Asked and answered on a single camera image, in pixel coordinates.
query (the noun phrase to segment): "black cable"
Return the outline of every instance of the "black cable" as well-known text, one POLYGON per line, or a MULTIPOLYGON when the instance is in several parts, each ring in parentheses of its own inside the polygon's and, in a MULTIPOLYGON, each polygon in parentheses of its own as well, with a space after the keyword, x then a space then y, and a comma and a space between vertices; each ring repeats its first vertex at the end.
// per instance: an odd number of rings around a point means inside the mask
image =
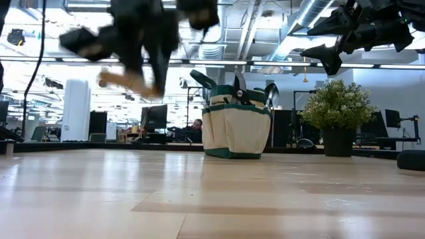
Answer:
POLYGON ((24 92, 24 115, 22 120, 22 134, 21 136, 25 138, 25 122, 27 120, 27 96, 29 89, 31 89, 31 86, 33 85, 33 82, 35 80, 35 77, 37 76, 37 72, 39 71, 39 67, 41 64, 41 61, 43 60, 44 56, 44 38, 46 36, 46 0, 42 0, 42 22, 41 22, 41 46, 40 46, 40 55, 39 60, 37 61, 37 65, 35 66, 33 75, 31 76, 31 79, 28 83, 27 89, 24 92))

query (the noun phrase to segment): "green bag handle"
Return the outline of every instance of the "green bag handle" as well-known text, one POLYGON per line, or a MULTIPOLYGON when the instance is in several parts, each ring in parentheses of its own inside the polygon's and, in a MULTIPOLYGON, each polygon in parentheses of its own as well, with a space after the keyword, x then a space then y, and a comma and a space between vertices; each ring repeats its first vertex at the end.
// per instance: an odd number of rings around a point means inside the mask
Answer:
POLYGON ((191 76, 193 79, 195 79, 201 86, 208 90, 212 90, 213 88, 217 87, 217 83, 214 80, 211 80, 208 76, 205 76, 204 74, 200 73, 197 70, 191 71, 191 76))

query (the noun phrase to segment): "ceiling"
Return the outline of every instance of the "ceiling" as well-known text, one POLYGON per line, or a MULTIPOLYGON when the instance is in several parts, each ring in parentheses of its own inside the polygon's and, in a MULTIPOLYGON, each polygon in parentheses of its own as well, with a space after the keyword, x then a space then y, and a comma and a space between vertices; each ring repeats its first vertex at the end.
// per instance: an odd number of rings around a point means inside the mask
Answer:
MULTIPOLYGON (((58 36, 75 27, 87 27, 96 32, 98 28, 112 22, 112 18, 107 14, 104 5, 108 1, 67 1, 68 7, 62 5, 62 1, 48 0, 48 9, 46 12, 46 40, 44 57, 75 57, 73 54, 59 47, 58 36)), ((163 0, 165 5, 173 6, 174 2, 163 0)), ((327 17, 331 10, 340 4, 341 1, 334 1, 329 8, 320 13, 320 17, 327 17)), ((219 1, 224 9, 221 19, 222 28, 210 33, 210 37, 219 39, 218 42, 207 44, 201 50, 215 49, 220 50, 212 60, 239 60, 255 59, 269 60, 275 50, 281 45, 290 48, 286 60, 303 61, 299 52, 303 48, 309 48, 325 43, 332 45, 335 37, 316 37, 307 38, 303 31, 295 32, 292 36, 283 36, 282 29, 289 24, 291 16, 297 14, 302 8, 301 0, 292 1, 260 1, 252 7, 250 15, 250 0, 223 0, 219 1)), ((6 24, 0 38, 0 56, 38 56, 40 51, 39 33, 41 31, 41 22, 39 21, 39 10, 25 9, 22 11, 13 6, 6 17, 6 24), (23 29, 25 32, 26 43, 23 46, 14 46, 7 42, 7 34, 12 29, 23 29)), ((172 58, 184 59, 188 57, 187 52, 194 43, 200 39, 200 33, 194 33, 188 22, 182 22, 179 30, 182 38, 182 44, 179 49, 173 53, 172 58)), ((425 48, 425 36, 420 33, 414 33, 415 42, 407 50, 396 53, 391 46, 376 48, 370 52, 356 50, 353 54, 342 54, 341 58, 345 63, 403 63, 408 64, 418 59, 414 49, 425 48)), ((8 100, 14 101, 11 106, 11 116, 15 117, 22 112, 21 101, 23 91, 25 90, 33 70, 34 63, 28 62, 4 62, 5 65, 5 88, 3 92, 8 100)), ((137 121, 140 118, 141 107, 152 106, 155 104, 172 104, 169 107, 170 122, 174 124, 185 124, 187 107, 187 89, 180 87, 180 81, 186 80, 189 86, 197 86, 197 83, 189 76, 193 67, 172 67, 167 74, 166 95, 162 102, 152 102, 149 99, 142 99, 126 89, 117 87, 99 88, 96 84, 96 76, 101 67, 108 67, 110 70, 121 72, 120 66, 98 66, 86 64, 71 64, 61 62, 60 64, 42 64, 39 68, 35 83, 31 88, 29 99, 32 114, 41 114, 41 119, 45 121, 59 121, 62 115, 64 90, 49 88, 46 86, 46 79, 53 80, 66 86, 68 79, 87 79, 92 92, 92 110, 108 111, 110 120, 116 122, 137 121), (134 101, 126 100, 126 94, 131 95, 134 101)), ((215 66, 205 67, 196 66, 196 69, 208 74, 211 78, 220 80, 224 77, 221 74, 225 71, 233 71, 234 67, 215 66)), ((149 67, 144 67, 146 74, 150 75, 149 67)), ((253 73, 260 69, 246 69, 253 73)), ((280 74, 299 74, 303 68, 285 68, 278 71, 280 74)), ((324 73, 321 68, 311 68, 309 73, 324 73)), ((201 117, 202 98, 194 93, 193 101, 189 104, 189 121, 201 117)))

